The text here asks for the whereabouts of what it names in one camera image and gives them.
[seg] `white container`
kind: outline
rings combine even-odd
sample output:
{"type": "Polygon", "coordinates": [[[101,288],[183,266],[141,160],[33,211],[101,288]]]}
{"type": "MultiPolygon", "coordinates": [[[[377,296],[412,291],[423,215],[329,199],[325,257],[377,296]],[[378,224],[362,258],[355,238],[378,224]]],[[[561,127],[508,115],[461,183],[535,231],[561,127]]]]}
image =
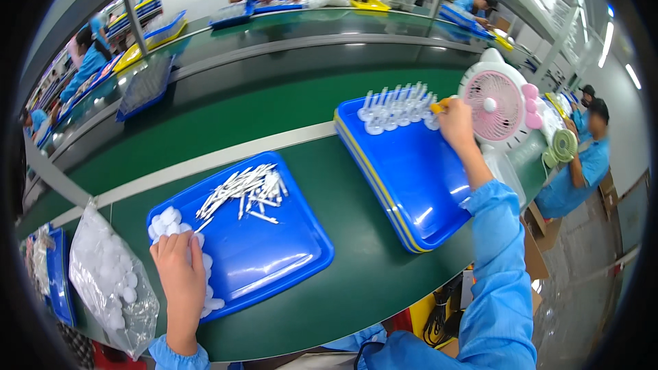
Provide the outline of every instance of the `white container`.
{"type": "Polygon", "coordinates": [[[483,157],[484,163],[487,163],[491,174],[499,182],[504,183],[514,190],[514,193],[519,197],[519,208],[522,209],[526,204],[526,194],[507,154],[498,149],[487,149],[486,152],[483,152],[483,157]]]}

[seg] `black cap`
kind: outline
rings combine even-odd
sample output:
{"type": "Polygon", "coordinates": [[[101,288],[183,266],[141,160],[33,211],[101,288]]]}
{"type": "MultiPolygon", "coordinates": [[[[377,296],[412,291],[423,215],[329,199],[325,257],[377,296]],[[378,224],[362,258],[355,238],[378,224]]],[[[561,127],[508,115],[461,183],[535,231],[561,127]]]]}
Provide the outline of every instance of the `black cap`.
{"type": "Polygon", "coordinates": [[[492,10],[498,11],[498,9],[496,9],[496,6],[498,5],[497,0],[486,0],[486,2],[492,10]]]}
{"type": "Polygon", "coordinates": [[[605,104],[603,99],[594,99],[588,107],[589,115],[598,115],[605,120],[605,124],[608,124],[610,120],[610,114],[608,113],[608,106],[605,104]]]}
{"type": "Polygon", "coordinates": [[[582,90],[583,93],[587,93],[591,97],[594,97],[595,92],[594,92],[594,87],[592,85],[585,85],[582,88],[580,88],[580,90],[582,90]]]}

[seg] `fan grille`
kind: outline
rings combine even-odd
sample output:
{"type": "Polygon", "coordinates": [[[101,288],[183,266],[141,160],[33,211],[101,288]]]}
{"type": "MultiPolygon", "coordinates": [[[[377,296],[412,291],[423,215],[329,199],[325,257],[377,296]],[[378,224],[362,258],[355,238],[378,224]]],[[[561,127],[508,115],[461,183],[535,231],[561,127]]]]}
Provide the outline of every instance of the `fan grille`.
{"type": "Polygon", "coordinates": [[[466,86],[464,102],[473,109],[473,130],[486,140],[504,140],[514,134],[523,108],[519,88],[504,74],[487,70],[477,73],[466,86]],[[496,101],[496,109],[484,109],[484,100],[496,101]]]}

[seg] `factory floor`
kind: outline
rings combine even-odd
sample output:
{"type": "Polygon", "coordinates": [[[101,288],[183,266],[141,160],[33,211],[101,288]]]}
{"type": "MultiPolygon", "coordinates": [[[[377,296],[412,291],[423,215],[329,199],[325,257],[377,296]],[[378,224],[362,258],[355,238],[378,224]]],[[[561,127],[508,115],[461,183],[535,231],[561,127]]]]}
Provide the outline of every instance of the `factory floor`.
{"type": "Polygon", "coordinates": [[[563,219],[555,247],[543,253],[551,276],[533,284],[542,297],[532,335],[538,369],[583,367],[613,318],[621,276],[605,267],[621,253],[619,215],[606,221],[598,192],[563,219]]]}

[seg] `ceiling light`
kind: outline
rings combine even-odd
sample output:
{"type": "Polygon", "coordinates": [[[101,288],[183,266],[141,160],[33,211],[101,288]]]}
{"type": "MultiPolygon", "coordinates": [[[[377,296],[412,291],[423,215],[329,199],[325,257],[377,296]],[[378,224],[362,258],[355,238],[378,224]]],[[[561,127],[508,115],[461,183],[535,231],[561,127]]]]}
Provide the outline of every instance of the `ceiling light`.
{"type": "Polygon", "coordinates": [[[641,89],[642,86],[639,85],[639,80],[637,79],[637,76],[635,76],[635,71],[633,71],[633,68],[630,67],[630,65],[626,65],[626,71],[629,72],[630,78],[633,79],[633,83],[635,83],[635,87],[637,89],[641,89]]]}
{"type": "Polygon", "coordinates": [[[587,20],[585,20],[585,9],[580,8],[580,19],[582,19],[582,34],[585,36],[585,43],[589,42],[587,35],[587,20]]]}
{"type": "Polygon", "coordinates": [[[608,56],[608,51],[610,51],[610,44],[613,41],[613,30],[614,25],[611,21],[608,22],[608,28],[605,29],[605,42],[604,42],[604,53],[599,59],[599,67],[603,67],[605,63],[605,58],[608,56]]]}
{"type": "Polygon", "coordinates": [[[544,4],[541,3],[541,0],[534,0],[534,1],[537,3],[537,6],[539,6],[539,9],[546,10],[546,8],[544,7],[544,4]]]}

